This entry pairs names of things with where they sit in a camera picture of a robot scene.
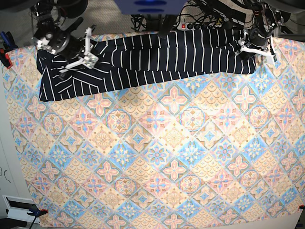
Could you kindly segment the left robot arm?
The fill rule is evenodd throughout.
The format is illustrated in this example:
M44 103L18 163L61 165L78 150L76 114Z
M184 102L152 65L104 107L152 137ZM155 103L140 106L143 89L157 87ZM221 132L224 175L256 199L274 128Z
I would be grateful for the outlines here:
M250 22L246 22L244 12L230 8L221 0L216 0L210 5L214 7L214 12L223 18L222 28L240 30L236 55L252 57L258 54L265 56L271 62L276 62L278 53L275 52L273 35L274 31L284 23L283 12L265 0L245 0L244 2L234 0L233 3L252 12Z

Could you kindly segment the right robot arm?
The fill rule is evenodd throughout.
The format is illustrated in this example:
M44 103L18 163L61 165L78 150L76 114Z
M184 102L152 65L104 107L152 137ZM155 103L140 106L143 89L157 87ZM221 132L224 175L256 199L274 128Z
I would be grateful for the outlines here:
M61 78L79 66L92 69L99 60L92 53L94 25L85 30L82 38L71 34L82 24L81 15L87 6L87 0L40 0L30 8L37 18L37 30L32 37L36 48L65 58Z

